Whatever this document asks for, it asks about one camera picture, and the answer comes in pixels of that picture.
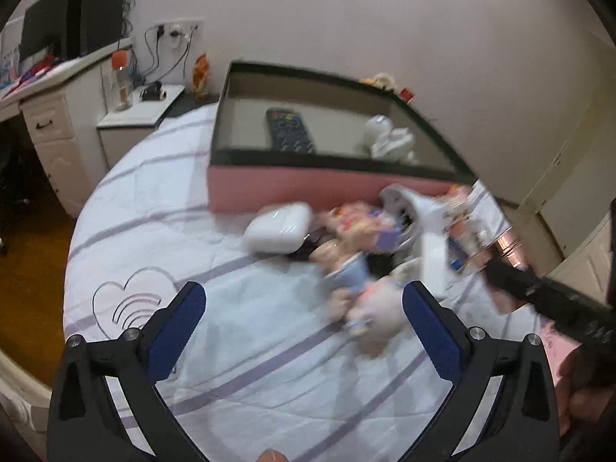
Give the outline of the right hand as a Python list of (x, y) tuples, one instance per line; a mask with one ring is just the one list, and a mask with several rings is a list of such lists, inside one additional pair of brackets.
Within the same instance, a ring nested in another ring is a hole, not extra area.
[(574, 420), (596, 422), (615, 393), (615, 359), (596, 349), (578, 346), (559, 368), (556, 402), (560, 435)]

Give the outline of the left hand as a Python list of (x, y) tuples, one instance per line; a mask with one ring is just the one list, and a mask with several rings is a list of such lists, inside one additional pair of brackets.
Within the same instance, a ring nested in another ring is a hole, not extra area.
[(278, 450), (265, 449), (258, 457), (257, 462), (288, 462), (288, 459)]

